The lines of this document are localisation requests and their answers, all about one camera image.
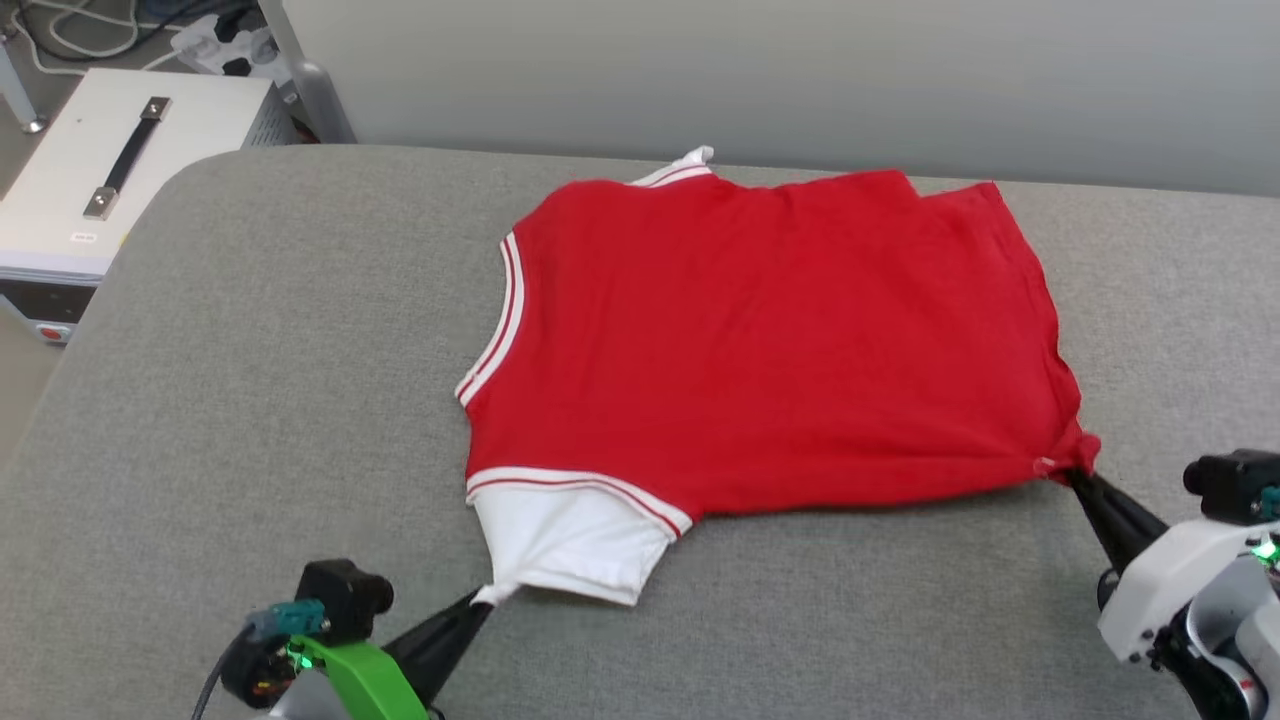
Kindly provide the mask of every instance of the gray table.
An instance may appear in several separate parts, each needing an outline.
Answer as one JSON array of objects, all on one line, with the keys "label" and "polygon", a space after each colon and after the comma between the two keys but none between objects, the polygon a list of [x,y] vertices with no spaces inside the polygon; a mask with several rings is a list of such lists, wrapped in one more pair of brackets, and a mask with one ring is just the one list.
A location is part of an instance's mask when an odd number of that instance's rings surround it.
[{"label": "gray table", "polygon": [[[451,391],[498,316],[498,241],[566,181],[650,169],[288,147],[170,182],[0,480],[0,716],[184,716],[242,615],[288,598],[311,559],[393,579],[380,639],[486,580]],[[1048,274],[1101,470],[1192,516],[1188,460],[1280,445],[1280,202],[1002,190]],[[1047,483],[712,519],[634,610],[536,591],[503,606],[439,705],[451,720],[1190,717],[1170,678],[1103,647],[1102,568]],[[221,697],[211,716],[247,715]]]}]

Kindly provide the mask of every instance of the robotic arm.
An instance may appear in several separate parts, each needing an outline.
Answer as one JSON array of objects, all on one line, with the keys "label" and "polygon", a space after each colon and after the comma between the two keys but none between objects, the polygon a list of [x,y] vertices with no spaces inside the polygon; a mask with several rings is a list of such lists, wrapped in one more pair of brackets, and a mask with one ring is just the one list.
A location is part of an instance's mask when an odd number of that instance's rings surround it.
[{"label": "robotic arm", "polygon": [[1280,455],[1204,456],[1183,480],[1204,518],[1169,528],[1106,479],[1070,477],[1111,560],[1102,639],[1171,671],[1206,720],[1280,720]]}]

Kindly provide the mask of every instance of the metal table leg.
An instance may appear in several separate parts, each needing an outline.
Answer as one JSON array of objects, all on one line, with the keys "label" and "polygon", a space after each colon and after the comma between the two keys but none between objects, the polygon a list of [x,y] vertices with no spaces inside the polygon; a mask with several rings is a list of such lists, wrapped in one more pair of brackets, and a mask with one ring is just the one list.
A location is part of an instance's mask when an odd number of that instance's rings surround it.
[{"label": "metal table leg", "polygon": [[0,32],[0,95],[4,96],[9,109],[18,118],[22,132],[35,135],[47,127],[49,122],[36,114],[36,108],[27,97],[27,88],[22,86],[22,78],[9,59],[9,37]]}]

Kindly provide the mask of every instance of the white and red ribbed trim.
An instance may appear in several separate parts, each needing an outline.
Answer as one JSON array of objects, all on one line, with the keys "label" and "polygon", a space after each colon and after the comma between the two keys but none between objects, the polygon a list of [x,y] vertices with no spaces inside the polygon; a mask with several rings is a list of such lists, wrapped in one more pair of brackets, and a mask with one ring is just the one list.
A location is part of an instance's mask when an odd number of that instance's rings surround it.
[{"label": "white and red ribbed trim", "polygon": [[666,168],[649,173],[648,176],[630,183],[637,187],[663,187],[682,179],[696,178],[712,174],[707,161],[712,159],[716,150],[709,145],[703,145],[690,150],[684,158],[667,165]]},{"label": "white and red ribbed trim", "polygon": [[672,541],[680,538],[694,521],[684,510],[671,505],[626,480],[591,473],[586,470],[548,470],[544,468],[489,468],[467,478],[467,503],[475,500],[475,493],[486,487],[518,486],[526,489],[567,491],[579,488],[598,488],[626,501],[640,514],[659,523]]},{"label": "white and red ribbed trim", "polygon": [[508,233],[502,241],[502,259],[507,272],[507,291],[502,304],[502,315],[498,318],[498,328],[494,331],[493,338],[489,340],[488,347],[453,391],[463,407],[480,392],[484,383],[489,382],[494,370],[511,352],[511,343],[516,337],[517,328],[520,328],[520,318],[525,313],[525,273],[520,265],[516,233]]}]

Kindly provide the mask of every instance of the gray wall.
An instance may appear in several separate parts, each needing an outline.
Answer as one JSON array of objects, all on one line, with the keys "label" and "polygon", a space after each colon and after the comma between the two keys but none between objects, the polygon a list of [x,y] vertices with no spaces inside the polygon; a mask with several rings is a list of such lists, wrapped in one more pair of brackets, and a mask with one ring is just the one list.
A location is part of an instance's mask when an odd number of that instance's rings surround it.
[{"label": "gray wall", "polygon": [[285,0],[361,142],[1280,195],[1274,0]]}]

